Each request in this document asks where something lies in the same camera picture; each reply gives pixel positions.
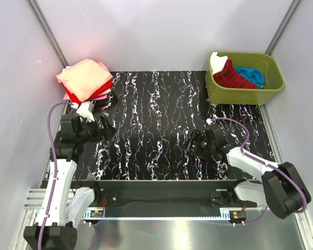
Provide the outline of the salmon pink t-shirt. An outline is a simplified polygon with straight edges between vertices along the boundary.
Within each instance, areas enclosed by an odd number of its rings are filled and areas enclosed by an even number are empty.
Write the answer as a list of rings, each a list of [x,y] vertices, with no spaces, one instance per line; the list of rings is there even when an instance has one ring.
[[[102,62],[84,59],[64,69],[56,78],[70,93],[84,101],[113,76]]]

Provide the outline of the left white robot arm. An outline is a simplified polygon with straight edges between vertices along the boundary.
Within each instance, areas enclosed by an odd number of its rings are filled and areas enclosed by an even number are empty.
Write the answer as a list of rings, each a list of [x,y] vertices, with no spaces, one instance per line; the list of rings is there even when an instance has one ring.
[[[87,181],[78,186],[68,200],[78,161],[88,143],[109,141],[116,129],[101,115],[100,120],[65,114],[60,130],[52,139],[50,174],[40,211],[23,237],[32,249],[75,249],[77,228],[88,206],[102,201],[102,192],[96,184]]]

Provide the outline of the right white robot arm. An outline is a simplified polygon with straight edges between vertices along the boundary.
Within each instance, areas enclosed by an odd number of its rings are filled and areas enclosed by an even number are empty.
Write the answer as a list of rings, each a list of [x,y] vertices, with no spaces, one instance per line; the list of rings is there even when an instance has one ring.
[[[292,163],[272,162],[229,143],[218,127],[202,132],[193,130],[181,149],[197,157],[211,156],[257,180],[256,183],[236,181],[226,194],[231,206],[250,201],[285,219],[293,213],[302,213],[311,202],[311,195]]]

